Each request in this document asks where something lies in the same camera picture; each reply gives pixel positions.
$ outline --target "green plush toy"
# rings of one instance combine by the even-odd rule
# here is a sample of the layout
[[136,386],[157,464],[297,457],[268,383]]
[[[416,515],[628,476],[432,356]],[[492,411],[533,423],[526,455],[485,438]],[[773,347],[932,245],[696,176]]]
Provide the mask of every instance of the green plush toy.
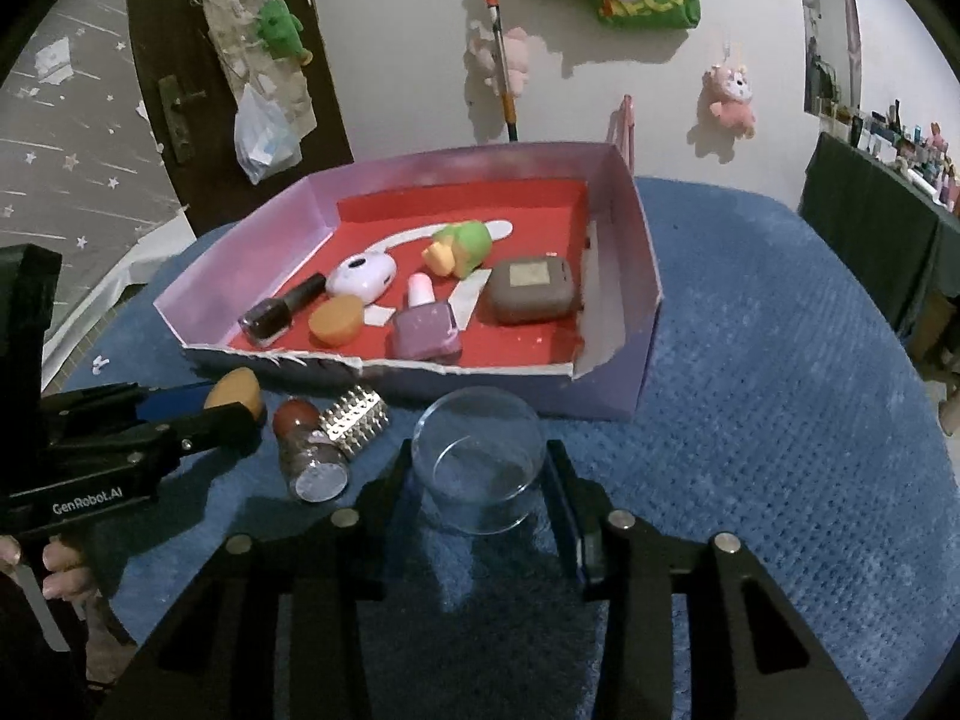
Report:
[[433,234],[433,242],[424,250],[424,263],[438,276],[453,274],[467,278],[493,248],[493,238],[481,221],[448,224]]
[[313,53],[304,48],[299,33],[304,25],[290,12],[286,2],[267,0],[256,16],[256,34],[267,44],[267,50],[274,59],[294,57],[301,66],[310,64]]

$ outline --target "door handle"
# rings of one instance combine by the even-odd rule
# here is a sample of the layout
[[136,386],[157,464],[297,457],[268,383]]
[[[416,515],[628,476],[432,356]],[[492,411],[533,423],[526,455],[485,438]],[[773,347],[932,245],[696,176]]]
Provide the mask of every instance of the door handle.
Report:
[[179,165],[184,165],[194,156],[193,143],[190,140],[190,128],[187,126],[184,108],[189,103],[205,98],[206,92],[202,89],[184,95],[184,90],[181,89],[176,76],[163,76],[162,79],[157,81],[157,88],[160,89],[163,119],[167,122],[167,132],[170,133],[170,141],[174,146],[176,162]]

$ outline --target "bottle cap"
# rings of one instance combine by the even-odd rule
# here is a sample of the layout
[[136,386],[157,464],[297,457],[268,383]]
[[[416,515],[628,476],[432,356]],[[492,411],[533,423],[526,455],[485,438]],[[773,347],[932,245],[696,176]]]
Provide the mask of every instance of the bottle cap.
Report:
[[310,303],[323,294],[326,289],[326,276],[323,274],[313,274],[304,279],[301,283],[292,288],[286,295],[280,298],[287,304],[291,314],[306,308]]
[[407,279],[407,305],[410,308],[434,303],[433,281],[427,274],[413,274]]
[[296,428],[312,430],[319,424],[320,410],[309,401],[299,398],[290,398],[274,413],[274,434],[278,439],[284,439]]

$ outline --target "star-patterned wall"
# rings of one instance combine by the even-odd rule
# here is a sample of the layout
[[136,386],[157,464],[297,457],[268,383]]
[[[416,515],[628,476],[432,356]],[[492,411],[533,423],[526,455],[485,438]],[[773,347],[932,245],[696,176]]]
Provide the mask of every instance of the star-patterned wall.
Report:
[[181,208],[141,100],[126,4],[59,0],[0,88],[0,247],[64,255],[51,332]]

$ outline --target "blue textured tablecloth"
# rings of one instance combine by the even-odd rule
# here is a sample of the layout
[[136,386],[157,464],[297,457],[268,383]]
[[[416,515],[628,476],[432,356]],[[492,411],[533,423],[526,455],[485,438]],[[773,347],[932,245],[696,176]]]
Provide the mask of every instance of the blue textured tablecloth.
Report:
[[[923,386],[864,290],[789,210],[741,191],[638,186],[666,295],[640,408],[632,424],[549,420],[547,432],[616,506],[664,533],[738,533],[870,717],[901,720],[960,631],[960,502]],[[157,274],[90,351],[109,365],[95,377],[87,362],[70,386],[197,378],[152,300],[217,235]],[[268,394],[270,408],[282,397]],[[392,410],[338,505],[381,473],[418,415]],[[325,511],[286,499],[266,430],[239,461],[186,461],[155,507],[104,522],[89,550],[142,641],[229,533],[288,535]],[[543,511],[479,539],[421,519],[405,579],[360,610],[374,716],[588,717],[605,610],[578,603],[554,556]]]

